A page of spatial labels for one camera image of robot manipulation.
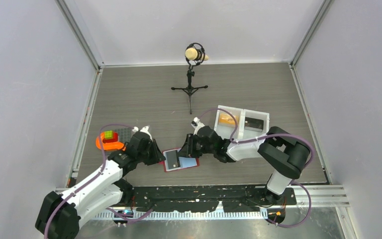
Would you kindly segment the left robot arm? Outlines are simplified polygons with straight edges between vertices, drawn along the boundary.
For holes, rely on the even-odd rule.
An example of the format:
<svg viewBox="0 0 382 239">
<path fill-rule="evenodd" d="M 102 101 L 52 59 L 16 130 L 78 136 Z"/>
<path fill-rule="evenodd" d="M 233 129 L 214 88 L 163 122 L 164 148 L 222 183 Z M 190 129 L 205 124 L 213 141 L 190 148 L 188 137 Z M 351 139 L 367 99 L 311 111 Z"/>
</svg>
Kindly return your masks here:
<svg viewBox="0 0 382 239">
<path fill-rule="evenodd" d="M 35 228 L 46 239 L 74 239 L 81 227 L 104 209 L 132 202 L 133 189 L 123 177 L 139 163 L 157 164 L 165 160 L 149 127 L 135 127 L 123 149 L 112 152 L 103 164 L 75 186 L 48 193 L 42 203 Z"/>
</svg>

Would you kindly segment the orange credit card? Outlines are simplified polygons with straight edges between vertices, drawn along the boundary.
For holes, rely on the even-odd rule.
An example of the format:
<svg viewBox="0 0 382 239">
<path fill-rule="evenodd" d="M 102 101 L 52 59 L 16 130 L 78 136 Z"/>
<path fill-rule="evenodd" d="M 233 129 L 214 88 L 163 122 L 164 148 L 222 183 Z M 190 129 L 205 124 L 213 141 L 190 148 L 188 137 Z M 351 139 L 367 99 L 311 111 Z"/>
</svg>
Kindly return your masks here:
<svg viewBox="0 0 382 239">
<path fill-rule="evenodd" d="M 239 115 L 229 115 L 221 113 L 218 117 L 218 124 L 228 127 L 234 127 L 239 122 Z"/>
</svg>

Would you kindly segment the red card holder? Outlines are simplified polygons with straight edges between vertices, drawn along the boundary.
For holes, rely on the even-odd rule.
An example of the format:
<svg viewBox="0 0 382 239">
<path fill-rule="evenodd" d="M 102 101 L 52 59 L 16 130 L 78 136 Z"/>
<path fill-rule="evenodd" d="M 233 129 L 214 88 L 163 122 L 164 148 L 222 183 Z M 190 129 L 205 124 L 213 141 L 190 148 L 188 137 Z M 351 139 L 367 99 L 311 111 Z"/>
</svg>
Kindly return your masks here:
<svg viewBox="0 0 382 239">
<path fill-rule="evenodd" d="M 180 148 L 173 148 L 173 149 L 168 149 L 168 150 L 164 150 L 162 153 L 164 156 L 166 156 L 166 152 L 167 151 L 171 151 L 171 150 L 177 150 L 179 151 Z M 166 169 L 166 166 L 165 166 L 165 162 L 160 162 L 160 164 L 163 165 L 163 168 L 164 168 L 164 171 L 165 172 L 172 172 L 172 171 L 177 171 L 177 170 L 182 170 L 182 169 L 188 169 L 188 168 L 194 168 L 194 167 L 198 167 L 199 166 L 199 159 L 198 158 L 185 158 L 185 157 L 179 157 L 179 161 L 180 161 L 180 167 L 179 168 L 176 168 L 176 169 L 173 169 L 173 170 L 167 170 Z"/>
</svg>

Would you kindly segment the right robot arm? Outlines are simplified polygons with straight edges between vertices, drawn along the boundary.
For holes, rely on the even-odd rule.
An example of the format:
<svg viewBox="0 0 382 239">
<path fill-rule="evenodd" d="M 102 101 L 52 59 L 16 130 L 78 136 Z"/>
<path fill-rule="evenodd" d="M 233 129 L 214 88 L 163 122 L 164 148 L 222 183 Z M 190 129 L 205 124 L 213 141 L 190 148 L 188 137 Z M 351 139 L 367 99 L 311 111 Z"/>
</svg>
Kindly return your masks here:
<svg viewBox="0 0 382 239">
<path fill-rule="evenodd" d="M 219 136 L 209 126 L 188 134 L 179 150 L 180 157 L 199 158 L 211 154 L 222 163 L 247 158 L 263 158 L 274 169 L 264 190 L 264 198 L 277 204 L 292 181 L 299 179 L 303 169 L 311 162 L 314 148 L 304 138 L 273 126 L 256 138 L 233 141 Z"/>
</svg>

